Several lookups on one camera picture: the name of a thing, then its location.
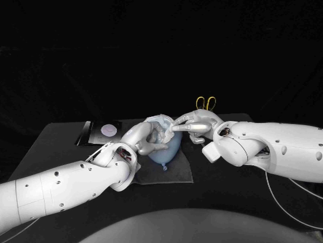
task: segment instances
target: cable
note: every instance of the cable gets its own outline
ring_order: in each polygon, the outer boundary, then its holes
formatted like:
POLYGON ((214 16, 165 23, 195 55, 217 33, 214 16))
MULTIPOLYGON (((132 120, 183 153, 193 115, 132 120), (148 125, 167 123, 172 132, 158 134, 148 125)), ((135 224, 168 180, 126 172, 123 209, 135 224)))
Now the cable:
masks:
POLYGON ((289 181, 306 192, 309 193, 312 196, 315 196, 317 198, 319 198, 323 200, 323 197, 318 196, 317 194, 314 194, 311 191, 308 191, 293 180, 289 179, 289 181))
POLYGON ((279 206, 279 208, 281 208, 281 210, 285 212, 285 214, 296 221, 296 222, 299 222, 301 224, 304 224, 305 226, 308 226, 308 227, 311 227, 311 228, 314 228, 314 229, 319 229, 319 230, 323 230, 323 228, 318 228, 318 227, 315 227, 315 226, 311 226, 311 225, 308 225, 308 224, 305 224, 305 223, 302 223, 285 210, 283 210, 283 208, 281 207, 281 205, 279 205, 279 203, 278 203, 278 201, 276 201, 276 199, 275 199, 275 197, 273 197, 273 194, 272 194, 272 190, 270 190, 270 186, 269 186, 269 182, 268 182, 268 175, 266 175, 266 172, 265 172, 265 179, 266 179, 266 185, 268 185, 268 189, 269 189, 269 191, 270 191, 270 195, 272 195, 272 198, 273 198, 273 201, 275 201, 275 203, 278 204, 278 206, 279 206))
POLYGON ((40 218, 37 218, 27 226, 25 226, 25 228, 20 231, 20 232, 17 232, 17 234, 14 234, 8 239, 5 239, 1 243, 5 243, 10 239, 12 239, 33 224, 34 224, 34 222, 38 220, 40 218))

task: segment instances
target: table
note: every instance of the table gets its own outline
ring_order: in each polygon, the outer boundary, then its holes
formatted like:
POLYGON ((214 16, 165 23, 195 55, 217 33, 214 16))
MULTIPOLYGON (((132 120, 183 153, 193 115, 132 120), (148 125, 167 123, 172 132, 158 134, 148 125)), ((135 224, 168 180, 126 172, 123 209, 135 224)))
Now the table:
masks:
MULTIPOLYGON (((223 121, 247 121, 246 114, 219 114, 223 121)), ((128 130, 122 122, 122 132, 128 130)), ((85 122, 50 123, 10 176, 10 181, 30 176, 53 167, 85 160, 99 146, 74 146, 85 122)), ((220 209, 270 220, 298 231, 314 231, 296 223, 281 211, 268 191, 263 171, 250 166, 234 167, 220 158, 213 164, 201 155, 201 146, 190 142, 183 132, 181 151, 188 160, 194 183, 132 184, 122 192, 109 187, 89 202, 48 215, 8 242, 79 242, 102 227, 142 213, 180 208, 220 209)), ((269 175, 275 197, 289 207, 295 217, 323 226, 323 208, 295 185, 269 175)), ((14 227, 0 237, 8 238, 24 227, 14 227)))

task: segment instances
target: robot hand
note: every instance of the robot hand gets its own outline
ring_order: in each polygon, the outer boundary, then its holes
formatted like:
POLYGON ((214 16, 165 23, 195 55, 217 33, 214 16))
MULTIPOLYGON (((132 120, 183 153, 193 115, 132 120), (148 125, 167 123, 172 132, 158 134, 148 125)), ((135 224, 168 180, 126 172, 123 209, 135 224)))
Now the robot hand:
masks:
POLYGON ((191 142, 194 144, 200 144, 204 142, 204 139, 198 138, 198 136, 203 136, 211 140, 213 131, 221 122, 221 119, 214 115, 213 112, 198 109, 181 115, 174 120, 171 123, 171 131, 188 132, 191 142))
POLYGON ((154 150, 167 149, 165 144, 155 144, 157 133, 164 138, 162 128, 157 121, 138 123, 123 134, 121 143, 126 144, 139 155, 149 154, 154 150))

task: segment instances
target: yellow scissors handle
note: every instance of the yellow scissors handle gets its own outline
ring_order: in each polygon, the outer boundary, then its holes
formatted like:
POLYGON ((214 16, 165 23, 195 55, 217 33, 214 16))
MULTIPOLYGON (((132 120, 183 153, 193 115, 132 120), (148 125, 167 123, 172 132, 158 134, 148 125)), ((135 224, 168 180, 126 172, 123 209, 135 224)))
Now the yellow scissors handle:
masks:
MULTIPOLYGON (((211 111, 213 108, 214 108, 214 105, 216 105, 216 98, 211 96, 211 97, 207 99, 206 110, 211 111), (213 104, 211 108, 208 109, 210 99, 213 99, 214 104, 213 104)), ((197 99, 195 99, 195 109, 204 109, 204 98, 203 98, 201 96, 198 96, 197 99), (203 100, 203 106, 201 106, 201 108, 197 107, 197 101, 198 101, 200 99, 203 100)))

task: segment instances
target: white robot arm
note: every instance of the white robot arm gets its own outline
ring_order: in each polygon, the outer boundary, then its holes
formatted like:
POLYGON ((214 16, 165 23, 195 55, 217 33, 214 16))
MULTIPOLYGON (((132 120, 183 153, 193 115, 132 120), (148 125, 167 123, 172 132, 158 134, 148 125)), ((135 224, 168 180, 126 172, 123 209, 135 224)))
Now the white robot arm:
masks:
POLYGON ((323 129, 296 124, 223 122, 214 116, 198 109, 174 120, 171 128, 195 136, 210 132, 213 141, 201 152, 211 163, 223 157, 234 166, 256 166, 282 177, 323 183, 323 129), (194 121, 194 117, 200 117, 200 122, 193 127, 191 123, 178 125, 194 121), (207 129, 200 130, 200 125, 207 125, 207 129))
POLYGON ((109 186, 122 191, 139 169, 136 154, 167 149, 152 144, 164 136, 159 124, 136 124, 118 143, 106 143, 89 156, 31 176, 0 184, 0 233, 27 221, 67 210, 93 199, 109 186))

